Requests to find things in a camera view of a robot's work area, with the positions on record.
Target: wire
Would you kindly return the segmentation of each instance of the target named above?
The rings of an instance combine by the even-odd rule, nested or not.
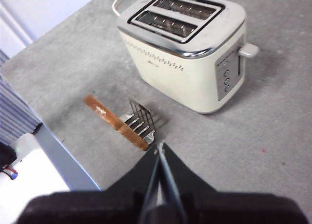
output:
[[[112,4],[112,10],[113,12],[119,17],[120,16],[120,13],[116,10],[116,3],[118,2],[119,0],[114,0],[113,4]]]

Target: toaster handle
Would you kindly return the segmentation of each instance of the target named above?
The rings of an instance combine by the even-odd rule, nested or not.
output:
[[[258,46],[247,43],[242,48],[240,48],[240,50],[238,51],[238,55],[251,58],[256,56],[258,52],[259,52]]]

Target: wooden stick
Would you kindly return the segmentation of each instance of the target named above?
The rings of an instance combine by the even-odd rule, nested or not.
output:
[[[136,134],[127,124],[121,121],[113,112],[100,103],[94,96],[91,94],[87,95],[83,99],[83,102],[135,146],[144,151],[147,150],[148,144],[146,141],[139,137],[138,134]]]

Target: gray surface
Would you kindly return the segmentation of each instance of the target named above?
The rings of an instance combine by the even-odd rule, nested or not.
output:
[[[128,96],[149,107],[162,125],[156,137],[216,189],[288,196],[312,221],[312,0],[231,1],[245,7],[248,41],[261,52],[214,114],[195,113],[140,79],[113,0],[87,4],[3,73],[103,189],[143,152],[83,104],[92,92],[118,115],[130,111]]]
[[[35,137],[71,191],[99,190],[93,179],[44,124]]]

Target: chrome trim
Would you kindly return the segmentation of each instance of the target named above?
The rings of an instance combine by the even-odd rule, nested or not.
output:
[[[235,29],[233,31],[233,33],[231,35],[228,36],[228,38],[225,39],[224,42],[222,42],[219,46],[215,47],[215,48],[207,48],[205,50],[201,50],[201,51],[192,51],[192,52],[185,52],[185,51],[180,51],[177,50],[176,48],[172,47],[172,48],[166,48],[166,47],[162,47],[159,44],[153,44],[151,42],[148,42],[147,40],[144,40],[142,38],[138,38],[134,33],[129,32],[124,30],[123,28],[119,28],[120,31],[124,32],[125,34],[145,43],[148,44],[156,49],[160,49],[164,52],[170,53],[172,55],[181,57],[181,58],[185,58],[185,59],[198,59],[198,58],[202,58],[202,57],[206,57],[208,55],[211,55],[212,53],[214,53],[216,50],[218,50],[220,47],[222,47],[226,42],[228,42],[229,39],[231,39],[234,34],[237,33],[237,31],[241,28],[241,26],[244,24],[245,21],[243,21],[239,27],[237,29]]]

